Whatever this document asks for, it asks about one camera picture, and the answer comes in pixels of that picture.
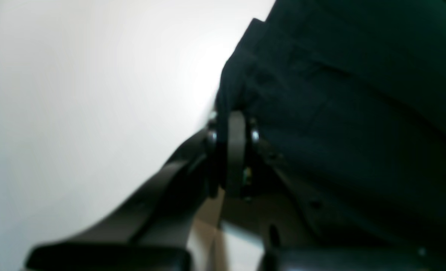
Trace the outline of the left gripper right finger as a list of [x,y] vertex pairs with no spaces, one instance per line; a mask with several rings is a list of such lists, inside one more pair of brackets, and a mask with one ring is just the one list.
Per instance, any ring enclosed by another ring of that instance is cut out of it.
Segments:
[[258,271],[446,271],[446,256],[373,233],[292,170],[257,122],[228,119],[223,222],[262,241]]

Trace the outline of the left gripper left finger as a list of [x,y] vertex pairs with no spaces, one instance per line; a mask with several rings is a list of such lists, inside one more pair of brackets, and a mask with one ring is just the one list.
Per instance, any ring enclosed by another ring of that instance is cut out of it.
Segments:
[[190,271],[195,214],[217,188],[206,176],[216,132],[185,141],[108,216],[80,233],[32,249],[27,271]]

